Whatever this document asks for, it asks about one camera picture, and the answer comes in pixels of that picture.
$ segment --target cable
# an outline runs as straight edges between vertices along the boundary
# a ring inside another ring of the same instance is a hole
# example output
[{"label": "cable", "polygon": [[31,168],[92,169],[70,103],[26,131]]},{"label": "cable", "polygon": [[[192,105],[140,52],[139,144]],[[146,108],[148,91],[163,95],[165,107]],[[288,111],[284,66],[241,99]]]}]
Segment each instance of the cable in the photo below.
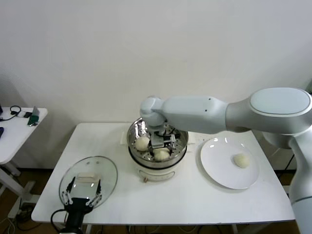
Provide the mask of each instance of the cable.
[{"label": "cable", "polygon": [[285,169],[282,171],[282,173],[277,177],[278,179],[280,179],[282,177],[282,175],[286,172],[287,168],[289,167],[290,163],[292,162],[294,158],[294,154],[292,155],[292,158],[289,160],[287,166],[285,167]]},{"label": "cable", "polygon": [[66,212],[66,214],[65,214],[65,217],[64,217],[64,224],[66,224],[67,216],[68,216],[68,212]]},{"label": "cable", "polygon": [[181,231],[183,231],[184,233],[192,233],[193,231],[195,231],[195,229],[197,228],[197,226],[195,226],[192,230],[186,231],[183,228],[181,228],[180,226],[178,226],[178,228],[180,228]]},{"label": "cable", "polygon": [[6,220],[8,220],[8,221],[10,222],[10,225],[7,226],[7,227],[4,229],[3,233],[5,233],[5,232],[7,231],[7,233],[10,234],[10,229],[11,229],[11,227],[13,226],[14,229],[13,229],[13,233],[12,233],[12,234],[14,234],[14,233],[15,233],[15,225],[14,225],[14,223],[13,223],[9,218],[3,219],[3,220],[0,222],[0,224],[3,223],[3,222],[6,221]]},{"label": "cable", "polygon": [[147,226],[145,226],[145,233],[146,234],[152,234],[152,233],[155,233],[155,232],[157,232],[157,230],[160,228],[160,225],[158,225],[153,231],[151,231],[151,232],[148,232],[147,231]]},{"label": "cable", "polygon": [[219,225],[216,225],[216,228],[218,228],[220,234],[223,234],[222,231],[221,231],[221,228],[219,227]]},{"label": "cable", "polygon": [[197,231],[197,234],[200,233],[200,231],[203,229],[203,227],[204,227],[204,226],[200,226],[200,227],[199,227],[199,229],[198,229],[198,231]]},{"label": "cable", "polygon": [[39,227],[41,224],[42,224],[42,223],[40,223],[40,224],[38,224],[38,225],[36,225],[36,226],[34,226],[34,227],[32,227],[32,228],[26,228],[26,229],[24,229],[24,228],[21,228],[21,227],[19,226],[19,223],[18,223],[18,222],[16,222],[17,228],[18,228],[20,231],[22,231],[22,232],[27,232],[27,231],[33,230],[33,229]]},{"label": "cable", "polygon": [[11,223],[10,226],[8,227],[8,234],[10,234],[10,228],[13,226],[13,233],[15,234],[15,225],[14,223],[8,218],[8,221]]},{"label": "cable", "polygon": [[66,211],[66,210],[65,210],[65,209],[59,209],[59,210],[57,210],[57,211],[54,211],[54,212],[51,214],[51,218],[50,218],[50,222],[51,222],[53,228],[55,229],[55,231],[57,231],[57,233],[59,233],[59,230],[58,230],[58,228],[55,226],[55,224],[54,224],[54,222],[53,222],[53,216],[54,216],[56,213],[62,212],[62,211]]},{"label": "cable", "polygon": [[[19,111],[13,111],[12,108],[18,108]],[[16,105],[11,106],[11,107],[10,107],[10,111],[11,111],[11,114],[14,113],[14,115],[13,115],[12,117],[6,118],[6,119],[0,118],[0,122],[1,122],[1,121],[7,121],[7,120],[13,119],[14,117],[18,116],[18,114],[21,112],[21,107],[16,106]]]},{"label": "cable", "polygon": [[101,228],[100,230],[98,230],[96,234],[99,234],[100,232],[101,232],[101,234],[104,234],[103,231],[104,231],[104,230],[103,230],[103,225],[102,225],[102,228]]}]

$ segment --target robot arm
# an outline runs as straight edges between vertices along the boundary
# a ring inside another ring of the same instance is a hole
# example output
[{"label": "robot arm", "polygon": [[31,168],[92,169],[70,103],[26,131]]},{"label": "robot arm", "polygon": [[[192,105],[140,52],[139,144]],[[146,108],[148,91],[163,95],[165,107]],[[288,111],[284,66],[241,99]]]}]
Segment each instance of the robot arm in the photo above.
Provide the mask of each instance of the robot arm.
[{"label": "robot arm", "polygon": [[312,230],[312,97],[294,88],[269,88],[248,99],[227,104],[214,97],[180,96],[166,101],[149,97],[141,104],[141,117],[148,125],[152,147],[154,135],[162,135],[165,124],[206,134],[222,131],[263,131],[271,144],[291,148],[297,172],[290,199],[302,234]]}]

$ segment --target table leg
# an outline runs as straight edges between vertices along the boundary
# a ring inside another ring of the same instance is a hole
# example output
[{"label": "table leg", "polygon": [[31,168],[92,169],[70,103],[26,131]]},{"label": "table leg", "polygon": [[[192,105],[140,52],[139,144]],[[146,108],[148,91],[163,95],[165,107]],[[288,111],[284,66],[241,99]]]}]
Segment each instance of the table leg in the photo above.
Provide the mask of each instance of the table leg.
[{"label": "table leg", "polygon": [[238,230],[237,230],[236,224],[232,224],[232,230],[233,230],[233,234],[238,234]]},{"label": "table leg", "polygon": [[91,233],[91,229],[92,229],[92,225],[91,224],[87,224],[86,234],[90,234]]},{"label": "table leg", "polygon": [[0,169],[0,182],[18,196],[23,195],[24,188],[20,186],[15,180],[13,180],[11,176],[5,173],[2,169]]},{"label": "table leg", "polygon": [[270,223],[259,223],[259,224],[250,224],[246,228],[244,228],[238,234],[256,234],[265,227],[267,227]]},{"label": "table leg", "polygon": [[8,169],[14,176],[20,176],[20,171],[11,162],[8,162],[3,166]]},{"label": "table leg", "polygon": [[19,196],[14,206],[12,207],[10,213],[8,214],[8,218],[15,218],[20,209],[20,206],[22,206],[23,203],[36,204],[40,197],[39,195],[30,194],[30,191],[35,185],[34,181],[29,181],[23,188],[15,180],[13,180],[11,176],[9,176],[1,169],[0,169],[0,183],[2,183],[3,186],[5,186],[6,188],[8,188],[9,190],[11,190],[16,195]]}]

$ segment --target white wall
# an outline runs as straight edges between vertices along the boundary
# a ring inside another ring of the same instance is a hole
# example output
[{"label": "white wall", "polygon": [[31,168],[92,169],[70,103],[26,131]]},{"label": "white wall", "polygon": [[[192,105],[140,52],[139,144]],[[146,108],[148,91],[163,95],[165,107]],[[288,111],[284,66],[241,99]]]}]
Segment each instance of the white wall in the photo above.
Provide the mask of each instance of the white wall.
[{"label": "white wall", "polygon": [[309,0],[4,0],[2,105],[49,115],[16,156],[52,168],[79,122],[133,121],[148,95],[237,101],[312,77]]}]

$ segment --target black cable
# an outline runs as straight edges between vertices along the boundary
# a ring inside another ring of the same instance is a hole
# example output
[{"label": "black cable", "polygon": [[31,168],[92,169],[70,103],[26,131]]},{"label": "black cable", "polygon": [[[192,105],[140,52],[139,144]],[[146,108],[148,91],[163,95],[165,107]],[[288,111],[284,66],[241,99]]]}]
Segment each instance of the black cable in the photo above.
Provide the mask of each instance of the black cable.
[{"label": "black cable", "polygon": [[220,234],[223,234],[222,231],[221,231],[221,228],[219,227],[219,225],[216,225],[216,228],[218,228]]},{"label": "black cable", "polygon": [[292,158],[289,160],[287,166],[285,167],[285,169],[282,171],[282,173],[277,177],[278,179],[280,179],[282,177],[282,175],[286,172],[287,168],[289,167],[290,163],[292,162],[294,158],[294,154],[292,155]]},{"label": "black cable", "polygon": [[54,224],[54,222],[53,222],[53,216],[54,216],[56,213],[62,212],[62,211],[66,211],[66,210],[65,210],[65,209],[59,209],[59,210],[57,210],[57,211],[54,211],[54,212],[51,214],[51,218],[50,218],[50,222],[51,222],[53,228],[55,229],[55,231],[57,231],[57,233],[59,233],[59,230],[58,230],[58,228],[55,226],[55,224]]},{"label": "black cable", "polygon": [[199,229],[197,230],[197,234],[200,233],[200,231],[203,229],[204,226],[200,226]]},{"label": "black cable", "polygon": [[[13,111],[12,108],[19,108],[19,111]],[[16,105],[11,106],[10,111],[11,111],[11,114],[14,113],[13,116],[10,118],[6,118],[6,119],[0,118],[0,122],[1,121],[7,121],[7,120],[13,119],[14,117],[18,116],[18,114],[21,112],[21,107],[16,106]]]},{"label": "black cable", "polygon": [[27,232],[27,231],[30,231],[30,230],[33,230],[33,229],[39,227],[41,224],[42,224],[42,223],[40,223],[40,224],[38,224],[38,225],[36,225],[36,226],[34,226],[34,227],[32,227],[32,228],[23,229],[23,228],[21,228],[21,227],[19,226],[19,223],[16,222],[16,227],[17,227],[20,231],[22,231],[22,232]]}]

